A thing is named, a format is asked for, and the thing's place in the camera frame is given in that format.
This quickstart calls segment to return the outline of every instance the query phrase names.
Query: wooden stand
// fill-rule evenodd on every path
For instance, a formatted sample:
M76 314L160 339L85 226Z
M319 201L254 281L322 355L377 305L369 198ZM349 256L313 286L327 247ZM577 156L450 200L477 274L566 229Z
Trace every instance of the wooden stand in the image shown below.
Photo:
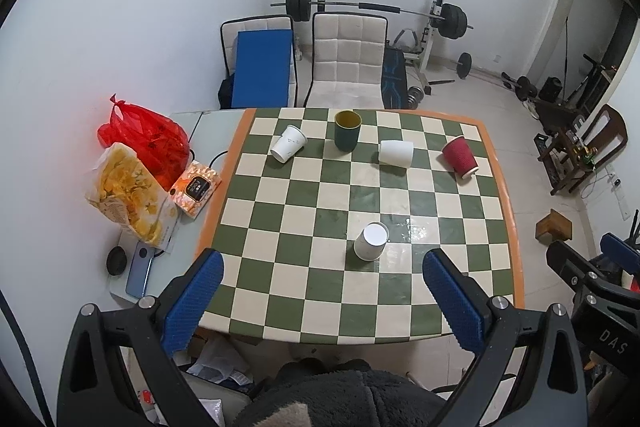
M536 239L540 240L542 235L550 233L555 241L567 241L574 237L573 228L569 219L552 209L548 216L536 223Z

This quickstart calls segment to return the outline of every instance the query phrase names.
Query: yellow cup rim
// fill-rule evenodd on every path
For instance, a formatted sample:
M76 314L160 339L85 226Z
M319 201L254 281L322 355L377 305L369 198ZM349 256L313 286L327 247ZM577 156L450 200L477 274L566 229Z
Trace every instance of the yellow cup rim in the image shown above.
M350 117L351 117L351 115L352 115L352 114L354 114L354 115L358 118L358 123L357 123L357 124L355 124L355 125L348 126L348 127L347 127L347 126L342 125L340 122L338 122L338 117L339 117L341 114L349 114L349 115L350 115ZM360 126L362 125L362 117L361 117L358 113L356 113L355 111L352 111L351 109L347 109L347 110L340 111L340 112L336 113L335 118L334 118L334 121L335 121L335 124L336 124L338 127L341 127L341 128L343 128L343 129L357 129L358 127L360 127Z

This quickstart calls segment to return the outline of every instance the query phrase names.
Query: white padded chair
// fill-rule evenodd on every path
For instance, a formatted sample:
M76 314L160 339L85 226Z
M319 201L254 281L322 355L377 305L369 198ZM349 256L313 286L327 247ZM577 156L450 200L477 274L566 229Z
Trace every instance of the white padded chair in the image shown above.
M379 15L317 12L305 107L384 109L380 84L387 20Z
M236 45L238 32L253 30L292 30L293 19L289 15L263 15L223 22L220 26L222 53L225 57L226 76L236 70ZM294 60L291 41L291 66L289 72L289 107L296 107L298 99L298 69Z

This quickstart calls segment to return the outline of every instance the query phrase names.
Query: doorway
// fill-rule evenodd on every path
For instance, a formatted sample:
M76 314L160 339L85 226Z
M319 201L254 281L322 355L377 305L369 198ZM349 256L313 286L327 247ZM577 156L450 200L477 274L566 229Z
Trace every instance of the doorway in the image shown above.
M549 77L559 79L555 102L570 98L586 118L621 76L637 22L627 0L554 0L526 75L538 89ZM605 74L584 55L601 63Z

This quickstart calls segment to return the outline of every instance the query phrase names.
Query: dumbbell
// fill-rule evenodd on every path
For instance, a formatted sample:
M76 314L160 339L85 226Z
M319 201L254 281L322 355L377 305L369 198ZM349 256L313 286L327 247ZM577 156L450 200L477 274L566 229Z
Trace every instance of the dumbbell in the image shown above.
M533 86L526 76L521 76L518 80L513 80L504 71L501 76L507 81L503 82L504 87L511 89L511 84L513 84L516 96L521 102L524 102L528 98L535 98L538 96L538 88Z

